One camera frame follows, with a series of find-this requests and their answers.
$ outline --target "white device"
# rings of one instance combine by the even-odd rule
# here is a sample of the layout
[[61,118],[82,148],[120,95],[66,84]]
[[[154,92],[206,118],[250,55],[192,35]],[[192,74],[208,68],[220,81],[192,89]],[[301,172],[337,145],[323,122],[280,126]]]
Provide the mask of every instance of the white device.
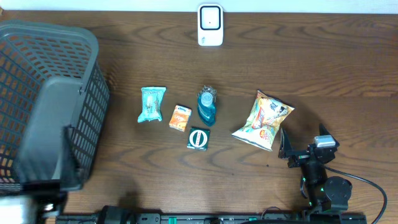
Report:
[[198,8],[198,43],[219,46],[223,43],[223,8],[219,4],[202,4]]

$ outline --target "wood grain surface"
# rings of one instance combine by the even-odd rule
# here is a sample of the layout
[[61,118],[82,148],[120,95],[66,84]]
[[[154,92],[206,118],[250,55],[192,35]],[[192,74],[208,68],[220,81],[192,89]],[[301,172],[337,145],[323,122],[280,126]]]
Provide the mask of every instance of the wood grain surface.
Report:
[[[98,38],[109,112],[93,175],[70,194],[66,212],[104,205],[172,213],[307,206],[300,169],[277,158],[279,134],[272,152],[231,137],[261,89],[296,108],[282,123],[294,147],[305,148],[324,123],[341,144],[330,167],[383,187],[389,204],[380,223],[397,223],[398,16],[225,13],[220,47],[197,44],[195,13],[5,11],[6,19],[84,27]],[[218,90],[207,152],[187,149],[188,132],[168,126],[181,104],[193,108],[188,128],[205,128],[196,110],[203,85]],[[137,123],[143,86],[167,87],[162,122]],[[382,195],[350,181],[349,211],[364,212],[371,223]]]

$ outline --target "laundry basket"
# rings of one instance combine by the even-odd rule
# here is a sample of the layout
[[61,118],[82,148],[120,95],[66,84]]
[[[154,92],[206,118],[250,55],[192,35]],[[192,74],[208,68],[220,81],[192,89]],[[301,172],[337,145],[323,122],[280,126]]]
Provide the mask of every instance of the laundry basket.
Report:
[[[65,150],[77,163],[67,172],[81,183],[88,179],[109,101],[97,54],[98,42],[85,29],[0,23],[1,193],[67,176]],[[62,187],[76,190],[81,183]]]

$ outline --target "orange and white package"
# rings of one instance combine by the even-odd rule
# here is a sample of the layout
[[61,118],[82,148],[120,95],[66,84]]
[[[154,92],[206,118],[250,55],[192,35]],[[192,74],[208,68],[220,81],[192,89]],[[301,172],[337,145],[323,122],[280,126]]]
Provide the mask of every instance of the orange and white package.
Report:
[[191,116],[192,110],[184,106],[176,105],[172,119],[170,120],[170,128],[175,128],[179,131],[185,131],[189,117]]

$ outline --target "light blue snack package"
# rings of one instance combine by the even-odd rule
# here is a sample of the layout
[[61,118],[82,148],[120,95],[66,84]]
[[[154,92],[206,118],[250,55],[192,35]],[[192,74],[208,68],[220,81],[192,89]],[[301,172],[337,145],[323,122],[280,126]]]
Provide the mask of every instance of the light blue snack package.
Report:
[[160,104],[166,87],[142,87],[142,113],[138,116],[138,123],[158,119],[162,121]]

